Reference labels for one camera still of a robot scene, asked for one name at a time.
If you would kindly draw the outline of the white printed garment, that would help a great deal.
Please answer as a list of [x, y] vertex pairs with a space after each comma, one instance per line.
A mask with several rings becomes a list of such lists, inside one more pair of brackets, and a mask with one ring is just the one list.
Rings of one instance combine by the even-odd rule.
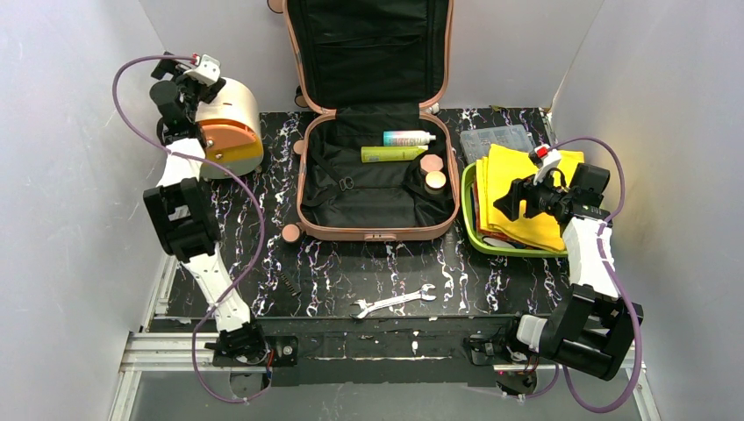
[[493, 237], [484, 236], [482, 237], [482, 242], [490, 247], [495, 248], [508, 248], [508, 249], [524, 249], [525, 246], [521, 243], [516, 243], [513, 241], [506, 241], [503, 239], [497, 239]]

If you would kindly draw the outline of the yellow snack packet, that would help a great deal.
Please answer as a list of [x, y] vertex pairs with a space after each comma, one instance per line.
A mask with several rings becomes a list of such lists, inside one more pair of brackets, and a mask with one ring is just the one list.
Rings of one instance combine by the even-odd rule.
[[525, 216], [537, 171], [527, 152], [492, 145], [489, 153], [476, 162], [477, 229], [483, 234], [501, 234], [525, 246], [562, 253], [566, 247], [555, 218], [544, 212]]

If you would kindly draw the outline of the green plastic tray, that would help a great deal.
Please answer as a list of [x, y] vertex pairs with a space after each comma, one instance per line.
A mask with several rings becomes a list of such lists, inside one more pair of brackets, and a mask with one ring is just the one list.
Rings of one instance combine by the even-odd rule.
[[477, 237], [476, 208], [472, 194], [472, 186], [476, 179], [476, 164], [467, 165], [461, 174], [461, 211], [463, 223], [469, 243], [476, 251], [491, 256], [508, 256], [519, 258], [567, 258], [566, 252], [552, 253], [541, 249], [518, 249], [509, 247], [489, 246]]

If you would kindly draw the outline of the cream cylindrical drum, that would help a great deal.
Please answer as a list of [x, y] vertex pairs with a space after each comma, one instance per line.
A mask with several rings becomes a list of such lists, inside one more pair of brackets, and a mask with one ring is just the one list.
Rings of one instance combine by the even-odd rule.
[[243, 83], [227, 78], [209, 103], [201, 102], [196, 122], [205, 141], [205, 158], [221, 166], [201, 167], [205, 179], [226, 179], [260, 172], [264, 159], [261, 121], [253, 93]]

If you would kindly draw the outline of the pink hard-shell suitcase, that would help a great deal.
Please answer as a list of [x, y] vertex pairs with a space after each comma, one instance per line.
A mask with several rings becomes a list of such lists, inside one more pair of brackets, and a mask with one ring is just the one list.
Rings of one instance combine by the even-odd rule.
[[[314, 111], [295, 145], [298, 229], [332, 241], [421, 241], [444, 234], [460, 208], [447, 126], [450, 1], [285, 1], [299, 87]], [[443, 162], [430, 192], [419, 159], [365, 162], [390, 131], [424, 131]]]

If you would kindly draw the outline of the red snack packet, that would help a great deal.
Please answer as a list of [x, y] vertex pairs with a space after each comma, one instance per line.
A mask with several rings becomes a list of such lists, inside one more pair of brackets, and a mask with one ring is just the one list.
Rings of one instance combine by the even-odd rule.
[[473, 181], [473, 186], [472, 186], [473, 204], [475, 208], [475, 219], [476, 219], [475, 227], [476, 227], [477, 232], [481, 236], [481, 238], [484, 236], [488, 236], [488, 237], [493, 237], [497, 239], [503, 239], [506, 241], [513, 241], [516, 243], [520, 243], [517, 240], [511, 237], [508, 237], [506, 234], [499, 231], [498, 229], [491, 229], [488, 227], [486, 217], [482, 214], [482, 206], [480, 204], [480, 195], [481, 195], [480, 191], [481, 189], [478, 186], [478, 181], [477, 179], [475, 179]]

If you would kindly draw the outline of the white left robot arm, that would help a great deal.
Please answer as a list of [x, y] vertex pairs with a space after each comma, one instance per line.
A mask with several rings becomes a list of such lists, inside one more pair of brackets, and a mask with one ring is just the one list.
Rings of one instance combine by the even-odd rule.
[[156, 145], [167, 160], [161, 179], [143, 200], [164, 252], [191, 273], [209, 304], [218, 333], [227, 338], [256, 331], [220, 254], [221, 231], [208, 197], [208, 181], [255, 171], [263, 159], [260, 122], [251, 91], [222, 76], [206, 54], [155, 58], [149, 90], [160, 118]]

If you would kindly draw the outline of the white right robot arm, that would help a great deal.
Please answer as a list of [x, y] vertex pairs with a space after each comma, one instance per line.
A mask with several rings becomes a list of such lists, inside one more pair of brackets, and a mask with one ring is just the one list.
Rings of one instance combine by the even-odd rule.
[[605, 381], [619, 371], [634, 341], [632, 320], [643, 319], [641, 306], [624, 302], [607, 271], [612, 225], [600, 205], [609, 181], [609, 170], [580, 163], [568, 186], [555, 186], [551, 172], [541, 181], [530, 175], [513, 180], [494, 202], [510, 220], [553, 218], [569, 262], [567, 296], [546, 318], [518, 317], [504, 344]]

